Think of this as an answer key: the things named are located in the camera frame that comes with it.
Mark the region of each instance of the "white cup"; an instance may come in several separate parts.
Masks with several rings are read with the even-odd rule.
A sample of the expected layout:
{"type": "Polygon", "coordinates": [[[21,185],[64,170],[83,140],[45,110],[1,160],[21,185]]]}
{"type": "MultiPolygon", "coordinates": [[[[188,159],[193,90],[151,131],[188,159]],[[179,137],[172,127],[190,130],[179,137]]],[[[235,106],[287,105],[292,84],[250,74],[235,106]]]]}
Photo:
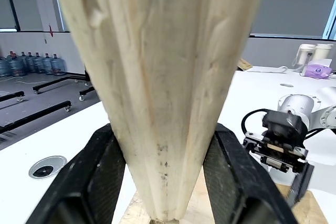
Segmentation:
{"type": "Polygon", "coordinates": [[[314,54],[315,47],[316,45],[313,44],[301,44],[296,54],[296,64],[307,64],[310,61],[311,56],[314,54]]]}
{"type": "Polygon", "coordinates": [[[317,44],[312,60],[327,59],[333,44],[317,44]]]}

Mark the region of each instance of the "white table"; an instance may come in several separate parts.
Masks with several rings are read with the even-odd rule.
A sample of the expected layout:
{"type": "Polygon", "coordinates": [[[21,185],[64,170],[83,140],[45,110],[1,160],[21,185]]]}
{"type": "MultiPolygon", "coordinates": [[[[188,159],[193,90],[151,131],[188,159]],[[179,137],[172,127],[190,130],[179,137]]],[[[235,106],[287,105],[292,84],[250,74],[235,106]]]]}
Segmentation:
{"type": "MultiPolygon", "coordinates": [[[[296,73],[275,74],[236,72],[218,122],[231,129],[239,141],[244,135],[240,123],[245,114],[260,109],[277,109],[280,97],[302,93],[314,95],[320,88],[336,86],[336,80],[315,80],[296,73]],[[294,87],[281,86],[281,83],[294,87]]],[[[262,114],[252,115],[247,129],[261,133],[262,114]]],[[[80,111],[18,143],[0,151],[0,223],[25,223],[55,177],[35,180],[28,176],[30,167],[40,159],[62,155],[71,160],[87,143],[95,130],[109,122],[102,103],[80,111]]],[[[315,165],[310,190],[317,199],[329,223],[336,223],[336,135],[325,130],[305,142],[308,160],[315,165]]],[[[272,169],[272,178],[289,184],[293,174],[272,169]]],[[[119,200],[112,223],[119,223],[133,194],[135,185],[128,169],[125,171],[119,200]]]]}

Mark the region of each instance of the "blue water bottle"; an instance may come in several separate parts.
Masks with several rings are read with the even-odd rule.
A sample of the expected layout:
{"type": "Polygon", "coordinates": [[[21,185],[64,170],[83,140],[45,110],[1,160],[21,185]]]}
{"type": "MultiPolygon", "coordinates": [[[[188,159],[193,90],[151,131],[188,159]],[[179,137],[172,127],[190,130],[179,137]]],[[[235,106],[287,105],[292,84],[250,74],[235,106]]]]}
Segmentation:
{"type": "Polygon", "coordinates": [[[49,57],[49,54],[46,54],[46,57],[43,58],[43,66],[46,74],[54,74],[53,67],[51,66],[51,58],[49,57]]]}
{"type": "Polygon", "coordinates": [[[9,51],[9,55],[7,55],[6,59],[11,60],[13,56],[14,56],[13,51],[9,51]]]}
{"type": "Polygon", "coordinates": [[[45,73],[44,66],[43,66],[43,57],[40,57],[38,52],[36,53],[36,57],[34,59],[34,67],[37,73],[45,73]]]}
{"type": "Polygon", "coordinates": [[[35,59],[35,56],[32,56],[31,52],[28,52],[28,57],[26,58],[26,61],[27,61],[29,72],[31,73],[36,73],[36,69],[34,66],[34,59],[35,59]]]}
{"type": "Polygon", "coordinates": [[[0,57],[0,77],[11,76],[11,75],[12,75],[12,72],[9,67],[8,61],[5,58],[0,57]]]}
{"type": "Polygon", "coordinates": [[[51,66],[55,76],[66,74],[64,62],[62,59],[57,58],[56,54],[54,54],[54,58],[51,60],[51,66]]]}
{"type": "Polygon", "coordinates": [[[25,65],[23,63],[23,59],[21,57],[17,57],[16,53],[13,53],[13,57],[8,61],[9,67],[12,71],[12,76],[25,76],[26,70],[25,65]]]}
{"type": "Polygon", "coordinates": [[[26,70],[26,72],[29,72],[27,57],[28,56],[25,55],[25,52],[21,52],[21,58],[23,60],[23,64],[25,65],[25,70],[26,70]]]}

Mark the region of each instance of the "wooden block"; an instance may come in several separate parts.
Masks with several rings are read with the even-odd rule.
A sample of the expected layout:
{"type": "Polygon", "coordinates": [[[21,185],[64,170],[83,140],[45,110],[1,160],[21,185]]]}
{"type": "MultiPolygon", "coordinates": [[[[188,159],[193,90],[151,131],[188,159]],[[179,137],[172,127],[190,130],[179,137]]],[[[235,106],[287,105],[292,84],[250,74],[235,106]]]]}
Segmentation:
{"type": "MultiPolygon", "coordinates": [[[[282,195],[287,195],[289,186],[277,185],[282,195]]],[[[300,224],[327,224],[312,192],[307,191],[303,199],[293,208],[293,213],[300,224]]],[[[149,224],[151,218],[146,213],[142,200],[135,193],[119,224],[149,224]]],[[[180,224],[214,224],[210,200],[205,185],[203,169],[197,179],[184,218],[180,224]]]]}
{"type": "MultiPolygon", "coordinates": [[[[119,224],[149,224],[142,200],[136,192],[119,224]]],[[[180,224],[215,224],[208,191],[205,186],[203,168],[197,179],[186,213],[180,224]]]]}
{"type": "Polygon", "coordinates": [[[153,220],[182,219],[259,0],[60,0],[153,220]]]}
{"type": "Polygon", "coordinates": [[[241,69],[242,71],[245,71],[247,69],[252,68],[252,65],[250,63],[248,63],[246,60],[244,59],[239,59],[238,62],[238,68],[241,69]]]}
{"type": "MultiPolygon", "coordinates": [[[[289,186],[284,185],[277,185],[277,187],[284,196],[290,189],[289,186]]],[[[328,223],[311,191],[306,191],[304,197],[292,208],[292,211],[301,224],[328,223]]]]}

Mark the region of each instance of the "purple bag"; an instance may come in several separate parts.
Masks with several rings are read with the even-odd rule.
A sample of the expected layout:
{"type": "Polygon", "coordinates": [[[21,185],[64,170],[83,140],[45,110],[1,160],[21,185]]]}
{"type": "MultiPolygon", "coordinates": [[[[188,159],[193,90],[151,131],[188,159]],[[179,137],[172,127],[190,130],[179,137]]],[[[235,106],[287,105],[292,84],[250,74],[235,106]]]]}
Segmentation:
{"type": "Polygon", "coordinates": [[[332,69],[323,65],[307,65],[305,76],[315,79],[327,79],[332,69]]]}

